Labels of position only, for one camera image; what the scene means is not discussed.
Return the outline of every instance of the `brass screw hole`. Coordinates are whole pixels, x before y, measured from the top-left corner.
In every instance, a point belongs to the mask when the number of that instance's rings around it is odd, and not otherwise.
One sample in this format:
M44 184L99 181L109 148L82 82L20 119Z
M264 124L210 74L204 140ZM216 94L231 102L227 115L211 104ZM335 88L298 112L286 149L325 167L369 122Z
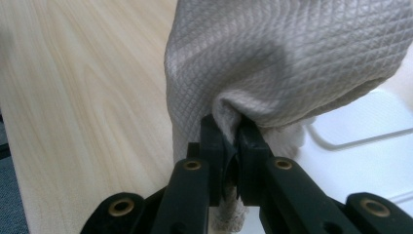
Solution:
M123 216L131 212L134 202L131 198L122 198L110 204L109 214L112 216Z
M286 160L278 159L276 160L276 167L283 170L289 170L292 168L292 164Z
M201 163L198 162L198 161L189 161L189 162L186 162L186 163L183 165L183 167L184 167L186 170L195 171L195 170L197 170L197 169L199 169L199 168L201 167Z
M376 215L378 217L387 217L390 215L390 210L385 205L376 202L371 199L362 199L360 201L361 206L371 213L372 215Z

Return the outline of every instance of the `wooden surface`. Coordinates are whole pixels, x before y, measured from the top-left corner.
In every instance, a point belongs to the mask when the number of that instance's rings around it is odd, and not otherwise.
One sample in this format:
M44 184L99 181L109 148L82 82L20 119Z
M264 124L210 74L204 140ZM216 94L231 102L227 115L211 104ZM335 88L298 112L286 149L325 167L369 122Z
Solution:
M0 103L31 233L79 233L106 197L168 182L175 4L0 2Z

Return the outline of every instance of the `wood grain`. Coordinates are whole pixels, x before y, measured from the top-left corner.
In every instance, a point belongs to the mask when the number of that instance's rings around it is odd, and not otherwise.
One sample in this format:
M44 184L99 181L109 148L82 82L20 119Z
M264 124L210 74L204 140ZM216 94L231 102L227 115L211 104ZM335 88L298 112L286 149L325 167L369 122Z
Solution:
M79 233L106 197L167 184L175 4L0 3L0 101L31 233Z

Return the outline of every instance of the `gray carpet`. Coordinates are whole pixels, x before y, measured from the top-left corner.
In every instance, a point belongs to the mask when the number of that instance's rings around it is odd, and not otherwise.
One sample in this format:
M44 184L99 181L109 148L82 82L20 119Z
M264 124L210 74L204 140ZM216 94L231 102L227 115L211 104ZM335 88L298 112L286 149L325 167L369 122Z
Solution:
M3 123L0 123L0 144L7 143ZM0 233L28 233L12 157L0 160Z

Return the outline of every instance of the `white surface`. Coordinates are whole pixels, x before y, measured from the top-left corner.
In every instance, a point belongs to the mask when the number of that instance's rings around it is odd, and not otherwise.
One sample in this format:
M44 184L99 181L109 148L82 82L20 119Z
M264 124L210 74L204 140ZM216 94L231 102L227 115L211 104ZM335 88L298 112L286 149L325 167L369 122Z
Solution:
M308 126L319 146L338 150L413 133L413 115L397 97L373 91Z
M329 150L306 131L306 143L296 161L328 196L342 203L352 193L370 192L391 200L413 215L413 134L392 135L411 127L411 111L397 97L384 91L372 94L373 98L319 116L322 125L317 125L317 121L314 124L326 141L337 145L385 134L391 137ZM372 102L382 106L383 111L372 107ZM369 117L369 113L382 115L369 123L359 115L357 118L357 111L363 112L363 117ZM241 234L264 233L258 214L258 208L250 208Z

